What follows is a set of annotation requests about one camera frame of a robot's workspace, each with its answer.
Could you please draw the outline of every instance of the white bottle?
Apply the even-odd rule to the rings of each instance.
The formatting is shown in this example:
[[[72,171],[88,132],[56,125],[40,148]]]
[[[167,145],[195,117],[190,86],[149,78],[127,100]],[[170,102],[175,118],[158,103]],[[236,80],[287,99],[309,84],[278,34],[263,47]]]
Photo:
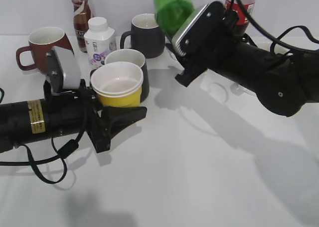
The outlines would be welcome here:
[[[86,50],[92,68],[98,69],[105,64],[106,56],[116,50],[115,30],[103,17],[91,18],[88,24],[84,35]]]

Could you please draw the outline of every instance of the green plastic bottle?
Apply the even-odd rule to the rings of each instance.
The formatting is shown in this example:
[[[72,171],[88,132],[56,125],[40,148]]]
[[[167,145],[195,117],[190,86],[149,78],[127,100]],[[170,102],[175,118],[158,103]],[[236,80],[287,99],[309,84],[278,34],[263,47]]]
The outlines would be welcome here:
[[[156,21],[162,31],[172,40],[179,28],[193,13],[194,6],[191,0],[154,0]]]

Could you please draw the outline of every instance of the mug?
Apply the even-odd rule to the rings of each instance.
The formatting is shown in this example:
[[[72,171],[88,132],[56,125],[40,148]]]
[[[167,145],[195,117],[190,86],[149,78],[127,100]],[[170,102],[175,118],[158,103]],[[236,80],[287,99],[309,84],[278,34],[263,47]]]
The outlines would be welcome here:
[[[133,18],[131,31],[121,37],[121,49],[128,36],[131,36],[132,49],[142,52],[147,59],[158,57],[164,52],[165,35],[156,23],[154,14],[140,14]]]
[[[149,74],[145,56],[140,51],[134,49],[120,49],[113,51],[106,56],[105,64],[114,62],[130,62],[139,66],[144,77],[142,84],[141,103],[144,102],[150,93]]]
[[[58,27],[44,27],[35,30],[29,35],[29,46],[19,48],[16,51],[16,62],[23,71],[38,68],[47,74],[48,67],[46,53],[50,52],[53,46],[69,49],[73,52],[72,46],[63,29]],[[31,51],[34,64],[24,66],[21,64],[20,55],[23,52]]]

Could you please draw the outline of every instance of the mug handle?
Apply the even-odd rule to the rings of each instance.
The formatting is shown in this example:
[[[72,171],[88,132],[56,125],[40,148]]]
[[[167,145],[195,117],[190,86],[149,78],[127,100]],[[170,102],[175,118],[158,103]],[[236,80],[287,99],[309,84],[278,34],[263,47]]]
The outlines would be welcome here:
[[[16,53],[15,53],[15,59],[16,59],[16,62],[19,66],[19,68],[23,71],[29,71],[29,70],[32,70],[32,69],[35,69],[36,68],[36,65],[35,64],[31,64],[31,65],[28,65],[28,66],[24,66],[21,64],[21,61],[20,61],[20,54],[23,53],[23,52],[26,52],[26,51],[31,51],[31,47],[30,46],[26,46],[26,47],[22,47],[22,48],[19,48]]]
[[[122,34],[121,42],[120,42],[120,49],[124,49],[124,42],[125,42],[126,38],[130,35],[133,35],[133,34],[134,34],[133,31],[127,31],[127,32]]]

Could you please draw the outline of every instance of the black mug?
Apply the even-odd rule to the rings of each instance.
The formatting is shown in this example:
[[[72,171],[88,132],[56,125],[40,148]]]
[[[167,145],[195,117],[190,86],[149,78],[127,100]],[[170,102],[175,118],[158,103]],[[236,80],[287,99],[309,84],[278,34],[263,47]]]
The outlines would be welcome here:
[[[108,54],[105,58],[105,64],[114,62],[130,62],[141,68],[144,78],[142,84],[141,103],[144,102],[150,92],[148,67],[144,54],[134,49],[119,49]]]
[[[131,31],[121,37],[121,49],[128,36],[131,36],[132,49],[142,52],[147,59],[156,58],[164,52],[165,35],[156,23],[154,14],[139,14],[133,18]]]

